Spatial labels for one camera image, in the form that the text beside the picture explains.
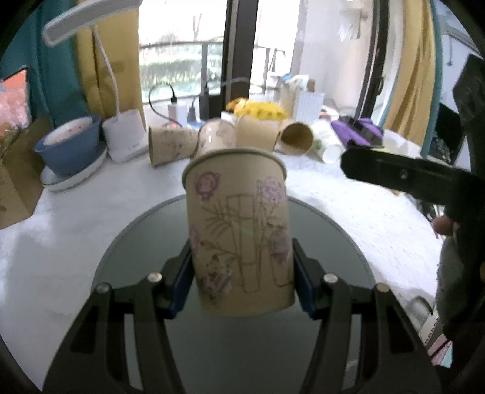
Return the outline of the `right hand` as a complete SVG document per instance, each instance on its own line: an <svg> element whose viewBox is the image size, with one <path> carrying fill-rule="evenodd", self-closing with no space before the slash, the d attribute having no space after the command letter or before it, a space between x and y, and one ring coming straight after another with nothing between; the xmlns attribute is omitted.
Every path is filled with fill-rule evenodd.
<svg viewBox="0 0 485 394"><path fill-rule="evenodd" d="M444 215L435 218L432 221L432 228L436 234L443 236L454 236L460 228L460 225L451 220L447 215Z"/></svg>

